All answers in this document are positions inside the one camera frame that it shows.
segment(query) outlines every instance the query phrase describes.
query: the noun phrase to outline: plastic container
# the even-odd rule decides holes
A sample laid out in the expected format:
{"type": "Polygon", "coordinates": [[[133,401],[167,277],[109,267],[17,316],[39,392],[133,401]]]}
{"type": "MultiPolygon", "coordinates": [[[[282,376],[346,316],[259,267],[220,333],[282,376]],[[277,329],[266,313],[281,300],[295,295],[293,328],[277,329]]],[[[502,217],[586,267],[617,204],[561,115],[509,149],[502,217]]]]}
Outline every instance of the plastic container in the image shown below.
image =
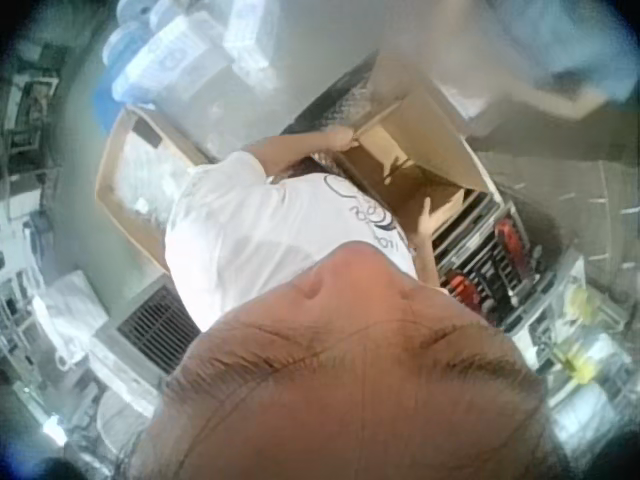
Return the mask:
{"type": "Polygon", "coordinates": [[[275,46],[279,5],[277,0],[235,0],[223,45],[240,67],[269,66],[275,46]]]}
{"type": "Polygon", "coordinates": [[[116,9],[118,23],[140,22],[147,25],[149,14],[158,0],[120,0],[116,9]]]}
{"type": "Polygon", "coordinates": [[[122,70],[151,39],[149,29],[139,22],[118,27],[102,49],[102,63],[122,70]]]}
{"type": "Polygon", "coordinates": [[[149,14],[149,27],[160,32],[185,11],[174,0],[160,0],[149,14]]]}
{"type": "Polygon", "coordinates": [[[216,23],[205,13],[178,16],[153,38],[113,83],[113,98],[124,103],[154,103],[168,87],[184,99],[229,65],[207,30],[216,23]]]}
{"type": "Polygon", "coordinates": [[[113,82],[150,38],[151,32],[145,25],[131,22],[116,29],[102,49],[102,61],[107,69],[93,93],[92,102],[98,123],[107,133],[111,131],[123,107],[122,102],[113,98],[113,82]]]}

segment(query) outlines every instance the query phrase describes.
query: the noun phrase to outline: cardboard box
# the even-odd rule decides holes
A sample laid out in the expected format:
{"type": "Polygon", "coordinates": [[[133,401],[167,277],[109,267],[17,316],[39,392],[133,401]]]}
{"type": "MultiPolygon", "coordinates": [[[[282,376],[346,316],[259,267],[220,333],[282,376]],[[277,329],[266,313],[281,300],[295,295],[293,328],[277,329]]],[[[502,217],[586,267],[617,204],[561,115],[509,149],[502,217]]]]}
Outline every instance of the cardboard box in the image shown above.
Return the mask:
{"type": "Polygon", "coordinates": [[[163,145],[191,167],[209,163],[207,158],[157,112],[138,107],[125,108],[116,121],[105,148],[96,180],[96,201],[127,238],[165,272],[164,232],[127,209],[115,195],[113,184],[122,160],[127,135],[134,131],[154,148],[163,145]]]}
{"type": "MultiPolygon", "coordinates": [[[[389,65],[379,60],[372,78],[383,78],[380,69],[389,65]]],[[[502,204],[463,133],[430,89],[419,79],[399,81],[383,106],[355,126],[360,146],[339,156],[341,167],[394,214],[409,237],[426,197],[431,198],[433,232],[462,209],[466,192],[487,192],[502,204]]]]}

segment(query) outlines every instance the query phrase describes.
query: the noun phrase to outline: yellow object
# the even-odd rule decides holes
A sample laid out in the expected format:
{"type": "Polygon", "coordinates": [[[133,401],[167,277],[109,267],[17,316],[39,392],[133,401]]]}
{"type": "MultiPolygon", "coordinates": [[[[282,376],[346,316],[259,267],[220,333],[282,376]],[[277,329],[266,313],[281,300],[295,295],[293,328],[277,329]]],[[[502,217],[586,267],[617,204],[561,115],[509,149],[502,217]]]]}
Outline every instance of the yellow object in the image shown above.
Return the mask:
{"type": "Polygon", "coordinates": [[[567,298],[567,313],[571,318],[579,318],[585,325],[595,321],[598,301],[589,295],[586,288],[574,287],[567,298]]]}

